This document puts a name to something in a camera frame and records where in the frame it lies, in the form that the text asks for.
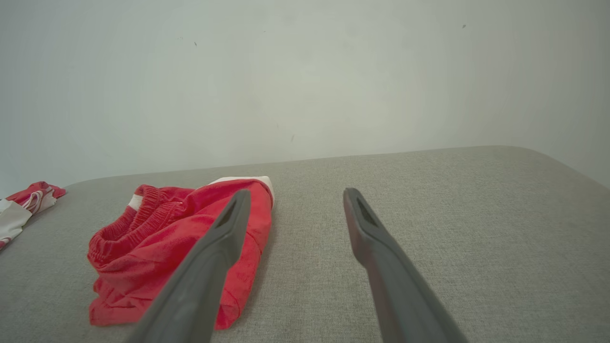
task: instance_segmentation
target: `clothing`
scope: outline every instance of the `clothing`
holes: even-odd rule
[[[220,179],[199,189],[142,185],[125,212],[99,230],[88,259],[98,271],[89,307],[93,325],[138,321],[184,257],[241,189],[251,195],[242,255],[229,269],[215,328],[229,328],[246,304],[271,228],[268,177]]]
[[[0,250],[23,231],[32,213],[14,201],[0,199]]]
[[[31,184],[27,189],[7,197],[6,200],[13,200],[32,214],[36,214],[55,205],[57,199],[65,194],[65,189],[39,181]]]

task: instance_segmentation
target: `gray surface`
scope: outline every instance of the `gray surface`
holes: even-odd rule
[[[273,227],[242,317],[214,342],[380,341],[342,208],[357,187],[472,342],[610,340],[610,190],[503,146],[97,179],[67,187],[0,253],[0,341],[120,342],[87,307],[93,233],[140,184],[268,175]]]

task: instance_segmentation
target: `red garment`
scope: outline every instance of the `red garment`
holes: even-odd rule
[[[25,190],[17,192],[6,200],[12,200],[23,208],[36,214],[55,204],[55,201],[66,194],[66,190],[44,181],[33,183]]]
[[[242,255],[227,273],[215,325],[229,328],[246,305],[267,243],[273,202],[268,185],[237,179],[199,189],[140,186],[123,215],[89,243],[87,257],[99,273],[91,324],[137,322],[231,197],[248,189],[251,209]]]

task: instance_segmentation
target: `white backdrop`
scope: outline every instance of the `white backdrop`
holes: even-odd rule
[[[472,145],[610,186],[609,16],[606,0],[1,0],[0,197]]]

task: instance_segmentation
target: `folded red fabric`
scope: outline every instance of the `folded red fabric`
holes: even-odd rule
[[[137,322],[231,197],[248,189],[242,255],[227,273],[215,329],[239,318],[267,244],[273,192],[266,176],[222,180],[199,189],[142,185],[123,215],[93,236],[87,258],[99,274],[93,284],[99,297],[89,306],[92,325]]]
[[[44,181],[35,182],[27,189],[17,192],[6,200],[12,200],[36,214],[55,205],[55,201],[66,194],[66,190]]]

